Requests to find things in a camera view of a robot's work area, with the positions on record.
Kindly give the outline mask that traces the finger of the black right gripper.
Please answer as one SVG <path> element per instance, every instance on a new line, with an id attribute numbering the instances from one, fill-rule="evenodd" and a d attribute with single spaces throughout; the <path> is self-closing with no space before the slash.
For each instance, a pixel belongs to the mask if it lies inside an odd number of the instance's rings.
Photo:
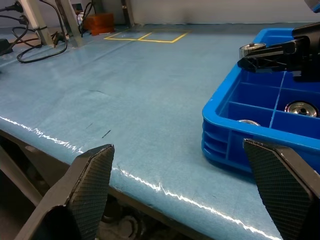
<path id="1" fill-rule="evenodd" d="M 237 62 L 238 67 L 251 73 L 299 72 L 300 66 L 294 65 L 286 58 L 243 57 Z"/>
<path id="2" fill-rule="evenodd" d="M 263 57 L 281 57 L 295 58 L 297 54 L 297 40 L 290 40 L 270 46 L 261 46 L 250 50 L 243 58 L 263 58 Z"/>

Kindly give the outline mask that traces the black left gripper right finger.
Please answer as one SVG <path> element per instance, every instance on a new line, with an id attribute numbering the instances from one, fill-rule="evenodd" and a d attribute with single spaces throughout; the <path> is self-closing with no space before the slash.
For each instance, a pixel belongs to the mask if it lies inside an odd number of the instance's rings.
<path id="1" fill-rule="evenodd" d="M 284 240 L 320 238 L 320 175 L 292 148 L 245 138 L 260 198 Z"/>

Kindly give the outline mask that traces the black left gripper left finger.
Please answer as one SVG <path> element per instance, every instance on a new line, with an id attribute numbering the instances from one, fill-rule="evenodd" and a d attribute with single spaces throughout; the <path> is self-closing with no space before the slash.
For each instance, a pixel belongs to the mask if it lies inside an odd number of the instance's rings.
<path id="1" fill-rule="evenodd" d="M 106 144 L 77 156 L 44 195 L 17 240 L 93 240 L 102 219 L 115 147 Z"/>

